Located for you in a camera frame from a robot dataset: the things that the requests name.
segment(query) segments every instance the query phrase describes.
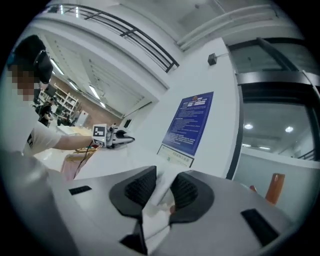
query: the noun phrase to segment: ceiling light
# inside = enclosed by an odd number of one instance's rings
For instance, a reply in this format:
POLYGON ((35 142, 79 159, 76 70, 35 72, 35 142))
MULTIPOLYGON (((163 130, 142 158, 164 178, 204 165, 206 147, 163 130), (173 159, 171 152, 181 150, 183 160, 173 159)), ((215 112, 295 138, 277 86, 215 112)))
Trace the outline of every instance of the ceiling light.
POLYGON ((52 58, 50 59, 50 61, 55 66, 55 68, 60 72, 60 74, 64 76, 65 74, 61 71, 61 69, 58 67, 55 61, 52 58))
POLYGON ((77 87, 75 87, 75 85, 74 85, 72 82, 69 81, 69 84, 72 85, 72 87, 73 87, 76 91, 78 91, 77 87))
POLYGON ((99 95, 98 95, 98 93, 96 92, 95 88, 93 88, 91 85, 89 85, 89 87, 90 87, 92 93, 94 94, 94 96, 95 96, 97 99, 100 100, 99 95))
POLYGON ((247 123, 244 128, 251 130, 254 126, 251 123, 247 123))
POLYGON ((291 127, 291 126, 288 126, 287 128, 285 128, 285 131, 286 131, 287 133, 291 133, 293 130, 294 130, 294 128, 291 127))

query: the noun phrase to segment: wooden chair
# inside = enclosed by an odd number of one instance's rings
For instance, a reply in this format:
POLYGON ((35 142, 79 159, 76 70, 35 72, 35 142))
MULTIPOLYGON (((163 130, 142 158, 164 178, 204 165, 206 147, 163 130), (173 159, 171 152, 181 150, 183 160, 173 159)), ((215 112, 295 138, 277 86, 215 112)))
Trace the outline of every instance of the wooden chair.
MULTIPOLYGON (((271 204, 275 205, 280 197, 282 187, 285 182, 285 175, 281 173, 274 173, 269 185, 269 189, 265 195, 265 199, 271 204)), ((249 187, 252 191, 257 192, 254 185, 249 187)))

